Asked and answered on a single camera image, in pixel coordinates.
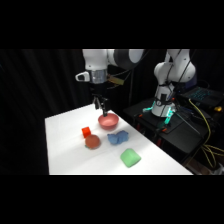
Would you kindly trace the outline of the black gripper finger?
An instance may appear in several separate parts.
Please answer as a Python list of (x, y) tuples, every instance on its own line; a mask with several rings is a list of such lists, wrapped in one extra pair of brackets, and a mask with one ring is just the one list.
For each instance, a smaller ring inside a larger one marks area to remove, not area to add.
[(98, 110), (101, 108), (101, 104), (100, 104), (100, 101), (99, 101), (99, 98), (97, 96), (94, 96), (94, 100), (93, 100), (93, 103), (95, 105), (95, 109)]
[(106, 98), (103, 98), (101, 107), (102, 107), (102, 111), (103, 111), (103, 116), (106, 117), (108, 114), (108, 110), (109, 110), (109, 100)]

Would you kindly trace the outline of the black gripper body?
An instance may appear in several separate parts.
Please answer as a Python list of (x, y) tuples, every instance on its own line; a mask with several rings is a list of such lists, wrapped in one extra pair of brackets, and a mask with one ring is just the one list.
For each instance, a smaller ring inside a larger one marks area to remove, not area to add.
[(90, 91), (93, 98), (105, 98), (107, 96), (107, 84), (90, 84)]

